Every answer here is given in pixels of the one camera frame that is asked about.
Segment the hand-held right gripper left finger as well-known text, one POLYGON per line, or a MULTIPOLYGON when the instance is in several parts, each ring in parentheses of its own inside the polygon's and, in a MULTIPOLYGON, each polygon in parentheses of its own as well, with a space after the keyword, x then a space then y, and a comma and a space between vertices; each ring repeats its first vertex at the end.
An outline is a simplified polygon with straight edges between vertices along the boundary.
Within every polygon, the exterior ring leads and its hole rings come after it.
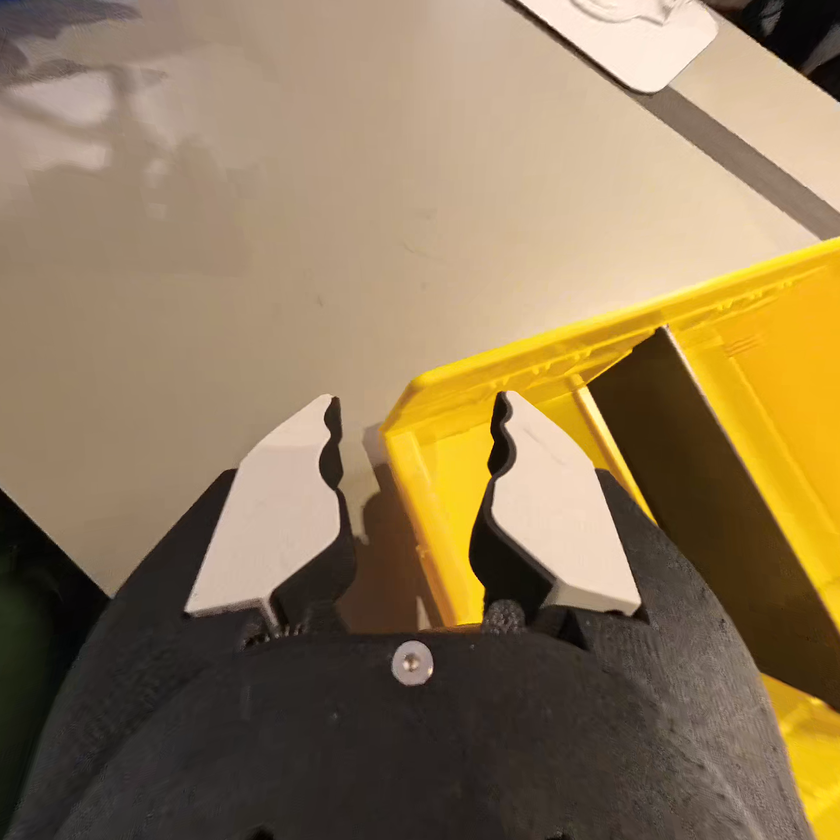
POLYGON ((316 397, 240 462, 185 601, 189 616, 257 610, 271 631, 303 628, 354 580, 340 489, 340 399, 316 397))

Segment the yellow plastic bin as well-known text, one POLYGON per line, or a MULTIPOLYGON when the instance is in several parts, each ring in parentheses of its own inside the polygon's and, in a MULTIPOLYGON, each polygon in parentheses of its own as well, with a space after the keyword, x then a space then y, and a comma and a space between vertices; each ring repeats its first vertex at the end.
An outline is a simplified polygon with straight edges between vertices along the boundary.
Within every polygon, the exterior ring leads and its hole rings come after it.
MULTIPOLYGON (((481 615, 468 546, 498 392, 528 399, 655 519, 589 384, 667 327, 838 626, 838 314, 834 240, 413 379, 381 434, 443 623, 481 615)), ((838 838, 838 710, 763 680, 815 834, 838 838)))

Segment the white laminated instruction sheet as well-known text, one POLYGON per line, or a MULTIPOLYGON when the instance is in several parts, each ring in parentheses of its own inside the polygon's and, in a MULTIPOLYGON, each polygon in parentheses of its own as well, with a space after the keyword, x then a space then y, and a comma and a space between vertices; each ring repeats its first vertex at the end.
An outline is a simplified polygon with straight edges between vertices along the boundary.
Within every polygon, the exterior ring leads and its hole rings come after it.
POLYGON ((663 90, 718 35, 696 1, 520 1, 625 87, 663 90))

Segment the dark grey divider panel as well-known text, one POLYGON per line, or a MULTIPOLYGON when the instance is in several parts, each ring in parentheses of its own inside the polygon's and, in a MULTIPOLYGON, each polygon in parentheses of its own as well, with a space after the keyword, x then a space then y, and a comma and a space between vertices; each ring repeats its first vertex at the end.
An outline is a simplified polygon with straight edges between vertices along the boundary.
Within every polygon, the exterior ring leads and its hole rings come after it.
POLYGON ((654 519, 759 670, 838 711, 837 623, 672 332, 655 330, 589 390, 654 519))

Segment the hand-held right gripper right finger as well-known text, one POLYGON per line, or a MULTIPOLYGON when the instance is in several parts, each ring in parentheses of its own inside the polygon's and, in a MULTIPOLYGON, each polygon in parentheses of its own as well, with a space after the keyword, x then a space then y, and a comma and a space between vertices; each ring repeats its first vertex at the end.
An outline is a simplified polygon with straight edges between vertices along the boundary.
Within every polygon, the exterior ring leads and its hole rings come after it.
POLYGON ((518 392, 499 392, 489 480, 469 541, 484 613, 509 602, 632 617, 642 606, 602 483, 584 450, 518 392))

